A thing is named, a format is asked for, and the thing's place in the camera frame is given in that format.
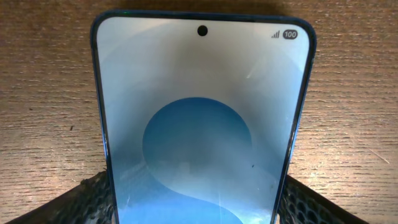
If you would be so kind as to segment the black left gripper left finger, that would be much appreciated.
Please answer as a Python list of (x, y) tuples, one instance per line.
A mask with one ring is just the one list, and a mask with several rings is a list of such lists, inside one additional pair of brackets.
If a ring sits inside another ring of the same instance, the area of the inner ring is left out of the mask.
[(115, 222), (113, 194), (107, 172), (102, 171), (7, 224), (112, 224)]

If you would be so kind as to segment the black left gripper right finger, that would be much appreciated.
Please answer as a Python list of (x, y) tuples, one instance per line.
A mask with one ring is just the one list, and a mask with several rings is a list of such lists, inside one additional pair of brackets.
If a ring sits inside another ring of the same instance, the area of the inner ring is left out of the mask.
[(280, 224), (368, 224), (289, 175), (277, 214)]

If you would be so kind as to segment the blue Galaxy smartphone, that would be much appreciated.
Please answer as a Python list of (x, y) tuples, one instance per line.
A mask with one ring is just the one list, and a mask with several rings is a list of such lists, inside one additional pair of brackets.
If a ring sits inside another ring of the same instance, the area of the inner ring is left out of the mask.
[(287, 16), (113, 10), (90, 44), (117, 223), (274, 223), (317, 46)]

